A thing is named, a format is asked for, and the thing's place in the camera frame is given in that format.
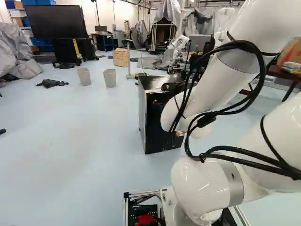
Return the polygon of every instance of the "monitor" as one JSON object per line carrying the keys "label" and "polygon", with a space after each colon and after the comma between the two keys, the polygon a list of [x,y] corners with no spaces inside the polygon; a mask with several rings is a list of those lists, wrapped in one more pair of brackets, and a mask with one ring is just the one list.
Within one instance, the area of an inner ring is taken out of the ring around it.
{"label": "monitor", "polygon": [[85,20],[80,6],[25,6],[35,38],[86,38]]}
{"label": "monitor", "polygon": [[96,32],[106,32],[107,26],[95,26],[95,31]]}
{"label": "monitor", "polygon": [[198,51],[203,52],[204,46],[206,42],[210,41],[210,34],[191,34],[189,35],[189,39],[191,40],[189,52],[194,51],[196,49],[196,45],[198,45]]}

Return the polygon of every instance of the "table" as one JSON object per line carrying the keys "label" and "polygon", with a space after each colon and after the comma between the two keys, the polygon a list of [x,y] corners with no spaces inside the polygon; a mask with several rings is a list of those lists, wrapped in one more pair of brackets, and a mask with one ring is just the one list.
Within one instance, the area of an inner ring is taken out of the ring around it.
{"label": "table", "polygon": [[[97,48],[99,49],[99,45],[100,43],[98,43],[98,41],[100,41],[100,39],[98,38],[101,38],[101,44],[102,44],[102,47],[103,47],[103,50],[104,51],[107,51],[107,47],[111,47],[112,50],[114,49],[114,38],[113,38],[113,34],[110,34],[110,33],[92,33],[92,38],[93,38],[93,41],[94,41],[94,44],[97,45]],[[111,37],[112,39],[112,43],[110,44],[106,44],[105,42],[105,38],[106,37]]]}
{"label": "table", "polygon": [[301,77],[295,74],[290,74],[287,72],[284,72],[281,70],[281,68],[278,65],[272,65],[268,72],[267,75],[274,76],[276,78],[281,78],[281,79],[287,79],[292,81],[292,84],[288,91],[286,92],[284,98],[282,99],[282,102],[286,101],[287,98],[290,96],[292,93],[293,89],[296,87],[296,85],[301,82]]}

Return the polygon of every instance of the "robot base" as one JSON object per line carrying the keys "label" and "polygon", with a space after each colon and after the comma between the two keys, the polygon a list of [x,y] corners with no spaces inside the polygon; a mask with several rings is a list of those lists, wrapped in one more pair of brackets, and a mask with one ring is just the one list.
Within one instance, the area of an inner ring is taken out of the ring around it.
{"label": "robot base", "polygon": [[[143,202],[143,205],[147,203],[147,206],[150,208],[157,205],[158,211],[155,211],[156,216],[164,219],[166,226],[198,226],[187,218],[181,208],[179,208],[174,190],[171,186],[156,191],[124,193],[123,226],[132,226],[133,216],[131,213],[135,211],[136,207],[131,205],[131,203],[138,199],[146,199],[147,201]],[[223,209],[222,216],[212,224],[212,226],[237,225],[250,226],[244,214],[237,206]]]}

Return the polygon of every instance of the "cable bundle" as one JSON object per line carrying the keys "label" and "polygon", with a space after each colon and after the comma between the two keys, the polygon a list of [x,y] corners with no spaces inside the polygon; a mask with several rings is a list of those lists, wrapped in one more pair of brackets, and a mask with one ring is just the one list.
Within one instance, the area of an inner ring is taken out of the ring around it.
{"label": "cable bundle", "polygon": [[[223,108],[219,111],[200,113],[196,117],[194,117],[192,119],[192,121],[190,122],[188,129],[187,129],[187,135],[186,135],[186,139],[184,141],[185,152],[193,160],[201,161],[203,163],[205,162],[206,158],[209,158],[209,157],[216,158],[216,159],[222,159],[222,160],[226,160],[226,161],[236,162],[236,163],[246,165],[249,167],[261,169],[264,171],[272,172],[275,174],[287,176],[287,177],[292,178],[293,180],[300,180],[301,179],[301,171],[290,166],[278,154],[278,152],[273,148],[272,144],[270,143],[270,141],[264,131],[264,126],[263,126],[264,117],[261,120],[261,132],[262,132],[262,135],[263,135],[266,143],[268,144],[269,148],[274,153],[274,155],[278,158],[278,160],[272,159],[270,157],[267,157],[265,155],[262,155],[262,154],[259,154],[256,152],[252,152],[252,151],[249,151],[246,149],[232,147],[232,146],[216,146],[216,147],[209,149],[207,152],[200,154],[199,156],[193,156],[190,151],[189,137],[190,137],[191,133],[193,132],[193,130],[195,130],[196,128],[202,128],[202,127],[210,124],[211,122],[215,121],[216,117],[219,115],[232,115],[232,114],[237,114],[237,113],[240,113],[240,112],[246,110],[254,102],[254,100],[258,97],[258,95],[264,85],[264,80],[265,80],[265,76],[266,76],[266,66],[265,66],[265,63],[263,60],[262,53],[256,47],[256,45],[254,45],[253,43],[251,43],[249,41],[234,40],[234,41],[228,42],[228,43],[204,54],[199,60],[201,60],[202,58],[204,58],[208,55],[211,55],[211,54],[214,54],[214,53],[217,53],[220,51],[237,49],[237,48],[256,55],[258,63],[259,63],[259,68],[260,68],[259,81],[258,81],[256,87],[251,91],[251,94],[248,95],[247,97],[245,97],[243,100],[239,101],[238,103],[236,103],[232,106]],[[176,115],[176,117],[171,125],[171,128],[169,130],[169,132],[172,132],[173,134],[175,133],[175,129],[176,129],[181,117],[185,117],[183,115],[183,113],[184,113],[184,110],[186,108],[188,99],[191,95],[191,91],[193,88],[193,85],[191,85],[188,89],[188,82],[189,82],[190,74],[191,74],[191,70],[189,71],[189,74],[185,81],[185,89],[184,89],[183,100],[182,100],[181,106],[179,107],[178,114]],[[196,78],[199,76],[199,74],[200,74],[200,68],[197,70],[197,72],[193,76],[192,81],[191,81],[192,84],[194,84],[194,82],[195,82]],[[244,160],[244,159],[239,159],[239,158],[234,158],[234,157],[230,157],[230,156],[217,154],[217,153],[214,153],[215,151],[231,151],[231,152],[235,152],[235,153],[244,154],[244,155],[256,158],[258,160],[264,161],[270,165],[264,165],[264,164],[260,164],[260,163],[253,162],[253,161],[248,161],[248,160]]]}

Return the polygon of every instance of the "black cabinet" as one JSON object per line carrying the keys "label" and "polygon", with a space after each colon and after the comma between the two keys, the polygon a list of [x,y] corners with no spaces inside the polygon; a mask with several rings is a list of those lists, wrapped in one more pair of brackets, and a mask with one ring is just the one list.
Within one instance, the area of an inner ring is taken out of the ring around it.
{"label": "black cabinet", "polygon": [[[181,78],[173,75],[139,77],[139,130],[145,154],[164,151],[171,133],[162,129],[160,118],[165,104],[174,95],[161,91],[161,86],[176,81],[181,81]],[[166,150],[181,147],[183,139],[184,136],[174,136],[173,146],[168,142]]]}

